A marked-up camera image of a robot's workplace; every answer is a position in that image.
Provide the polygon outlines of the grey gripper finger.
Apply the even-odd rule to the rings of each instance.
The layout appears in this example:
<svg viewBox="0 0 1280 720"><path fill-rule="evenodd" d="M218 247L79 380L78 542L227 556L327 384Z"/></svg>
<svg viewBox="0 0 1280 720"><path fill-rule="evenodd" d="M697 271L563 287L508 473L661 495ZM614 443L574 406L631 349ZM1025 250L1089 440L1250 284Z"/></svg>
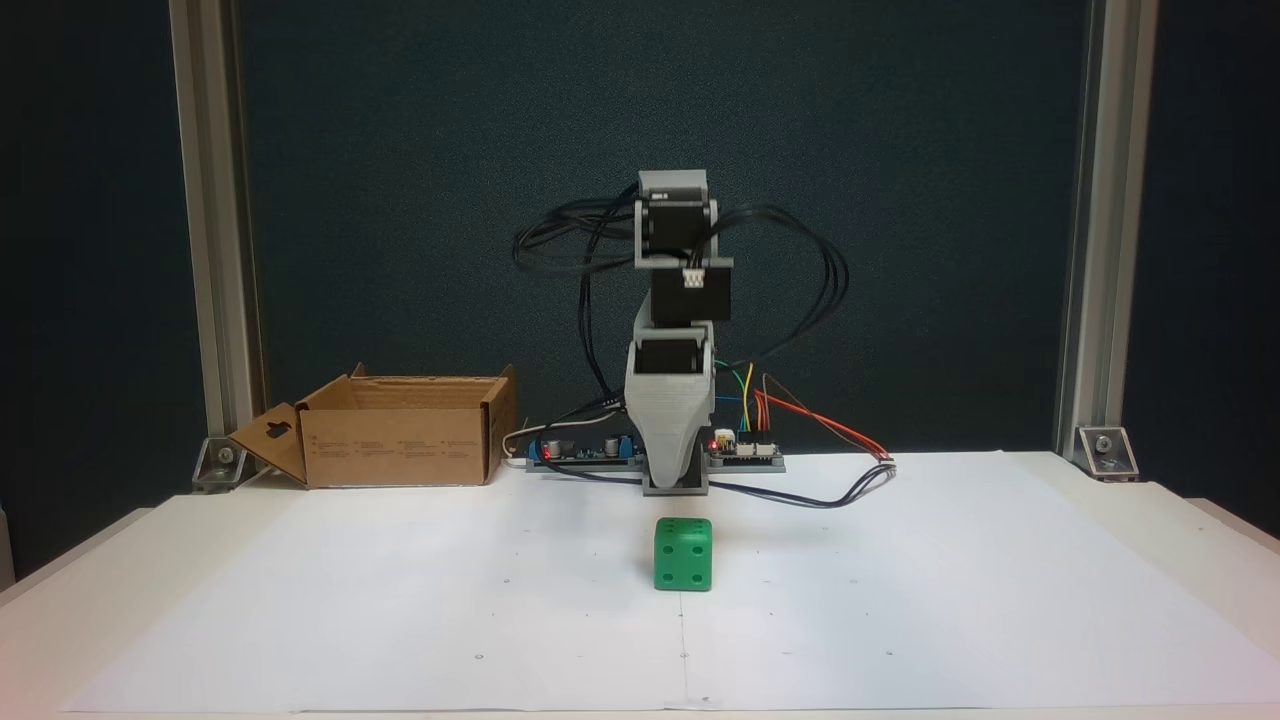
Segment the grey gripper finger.
<svg viewBox="0 0 1280 720"><path fill-rule="evenodd" d="M644 492L708 492L703 436L714 404L712 375L627 378L627 413L645 451Z"/></svg>

